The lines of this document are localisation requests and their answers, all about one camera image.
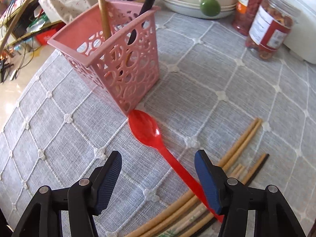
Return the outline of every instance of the floor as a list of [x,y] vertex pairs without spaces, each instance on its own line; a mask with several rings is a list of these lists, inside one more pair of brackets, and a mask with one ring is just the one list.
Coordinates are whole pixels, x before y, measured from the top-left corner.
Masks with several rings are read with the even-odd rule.
[[[54,50],[55,49],[50,45],[40,47],[35,51],[34,58],[31,60],[31,62],[26,67],[19,70],[15,80],[10,81],[8,77],[4,83],[0,84],[0,129],[2,129],[4,124],[7,122],[7,119],[14,109],[17,99],[29,83],[30,79],[34,76],[36,71],[42,66],[42,64],[47,60]],[[33,52],[26,54],[23,65],[27,64],[27,62],[32,58],[32,55]],[[22,55],[12,58],[11,63],[14,64],[14,67],[11,68],[11,72],[13,69],[19,67],[22,58]]]

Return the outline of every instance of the red spoon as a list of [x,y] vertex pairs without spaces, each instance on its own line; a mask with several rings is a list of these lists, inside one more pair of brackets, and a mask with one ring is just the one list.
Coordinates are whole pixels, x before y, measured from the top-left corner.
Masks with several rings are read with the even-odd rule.
[[147,113],[139,110],[132,110],[128,115],[128,122],[135,138],[146,146],[150,146],[159,151],[173,170],[194,192],[209,211],[222,222],[222,216],[217,215],[212,210],[206,200],[202,186],[190,175],[190,173],[180,164],[179,161],[168,151],[162,141],[157,122]]

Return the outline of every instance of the plastic jar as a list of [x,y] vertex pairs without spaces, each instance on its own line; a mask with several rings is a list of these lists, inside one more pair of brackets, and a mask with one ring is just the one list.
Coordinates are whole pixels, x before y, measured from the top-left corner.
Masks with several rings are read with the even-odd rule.
[[301,13],[295,0],[262,0],[246,39],[256,56],[267,60],[280,48]]
[[262,0],[238,0],[233,27],[247,36]]

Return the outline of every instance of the green round handle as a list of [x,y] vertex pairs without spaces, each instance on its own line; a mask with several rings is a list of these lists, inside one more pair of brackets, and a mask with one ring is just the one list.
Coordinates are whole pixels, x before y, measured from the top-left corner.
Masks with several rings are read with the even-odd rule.
[[221,6],[216,0],[200,0],[200,10],[208,17],[215,17],[221,12]]

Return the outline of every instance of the basket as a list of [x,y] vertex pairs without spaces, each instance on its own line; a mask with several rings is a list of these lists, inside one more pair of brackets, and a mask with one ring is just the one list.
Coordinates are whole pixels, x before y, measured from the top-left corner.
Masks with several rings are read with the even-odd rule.
[[[99,98],[127,116],[159,78],[154,20],[159,7],[137,17],[140,3],[107,0],[107,6],[112,36],[106,41],[96,4],[58,31],[48,44],[61,51]],[[136,39],[128,45],[134,29]]]

